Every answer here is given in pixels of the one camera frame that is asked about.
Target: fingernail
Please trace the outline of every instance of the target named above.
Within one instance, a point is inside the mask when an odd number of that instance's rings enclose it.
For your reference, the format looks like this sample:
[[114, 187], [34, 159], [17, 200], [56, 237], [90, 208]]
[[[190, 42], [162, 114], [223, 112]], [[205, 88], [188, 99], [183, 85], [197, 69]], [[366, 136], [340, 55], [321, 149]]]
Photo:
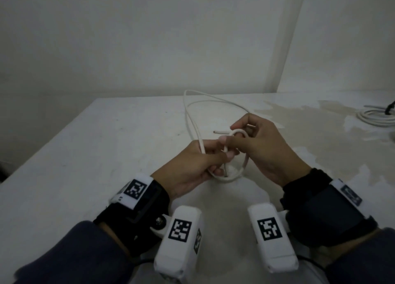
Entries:
[[219, 138], [218, 138], [218, 140], [220, 141], [220, 143], [221, 144], [225, 144], [225, 142], [226, 142], [226, 136], [220, 136]]
[[231, 159], [231, 158], [233, 158], [233, 157], [235, 156], [235, 152], [234, 152], [234, 151], [228, 151], [228, 152], [226, 152], [226, 156], [227, 156], [229, 159]]

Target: person's left hand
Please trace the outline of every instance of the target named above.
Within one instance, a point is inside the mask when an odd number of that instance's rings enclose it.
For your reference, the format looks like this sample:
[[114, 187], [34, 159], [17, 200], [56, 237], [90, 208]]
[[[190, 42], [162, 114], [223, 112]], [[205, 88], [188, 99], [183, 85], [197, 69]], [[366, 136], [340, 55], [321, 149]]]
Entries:
[[207, 169], [217, 176], [223, 176], [224, 171], [218, 167], [230, 162], [235, 156], [233, 150], [224, 153], [218, 140], [204, 139], [203, 144], [206, 154], [201, 153], [199, 141], [192, 141], [180, 154], [151, 175], [163, 186], [171, 200], [209, 180], [212, 176]]

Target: table surface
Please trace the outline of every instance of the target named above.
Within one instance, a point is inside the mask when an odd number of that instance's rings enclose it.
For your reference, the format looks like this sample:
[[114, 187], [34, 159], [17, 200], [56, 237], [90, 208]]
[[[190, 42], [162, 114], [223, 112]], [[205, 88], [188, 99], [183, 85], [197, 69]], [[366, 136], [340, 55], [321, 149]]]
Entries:
[[[372, 204], [380, 226], [395, 227], [394, 128], [355, 118], [365, 104], [387, 105], [395, 91], [239, 94], [222, 97], [271, 119], [310, 165], [340, 177]], [[189, 96], [188, 100], [209, 100]], [[203, 138], [228, 129], [242, 109], [223, 102], [191, 105]], [[137, 172], [151, 174], [191, 141], [181, 96], [97, 99], [0, 184], [0, 282], [58, 242], [77, 222], [93, 220]], [[241, 165], [238, 156], [232, 164]], [[209, 181], [176, 200], [199, 207], [206, 234], [196, 282], [319, 283], [305, 264], [297, 272], [264, 271], [247, 207], [269, 199], [280, 209], [282, 191], [249, 162], [231, 184]], [[162, 283], [152, 265], [135, 283]]]

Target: white tracker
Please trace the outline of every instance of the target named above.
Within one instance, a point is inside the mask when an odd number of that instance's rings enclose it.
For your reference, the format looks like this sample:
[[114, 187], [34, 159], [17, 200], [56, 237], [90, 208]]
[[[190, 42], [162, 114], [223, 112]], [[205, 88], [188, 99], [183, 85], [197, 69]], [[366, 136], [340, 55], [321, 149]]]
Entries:
[[255, 204], [248, 212], [264, 267], [269, 272], [297, 270], [298, 259], [274, 205]]
[[173, 283], [191, 283], [204, 235], [198, 208], [180, 206], [175, 211], [155, 256], [154, 269]]

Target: hand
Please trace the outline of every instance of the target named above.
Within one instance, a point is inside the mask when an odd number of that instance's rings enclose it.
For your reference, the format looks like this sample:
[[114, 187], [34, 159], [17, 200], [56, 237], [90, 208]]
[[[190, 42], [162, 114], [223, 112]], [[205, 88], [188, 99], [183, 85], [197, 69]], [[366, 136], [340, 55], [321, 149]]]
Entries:
[[217, 176], [223, 176], [224, 170], [219, 169], [222, 164], [230, 162], [235, 152], [221, 151], [221, 144], [217, 140], [203, 140], [206, 154], [202, 154], [199, 141], [192, 141], [171, 161], [151, 175], [159, 182], [171, 200], [181, 197], [199, 184], [211, 178], [209, 169]]
[[291, 149], [273, 122], [248, 113], [230, 126], [244, 129], [250, 137], [220, 136], [218, 140], [247, 153], [259, 170], [274, 183], [284, 186], [307, 175], [311, 167]]

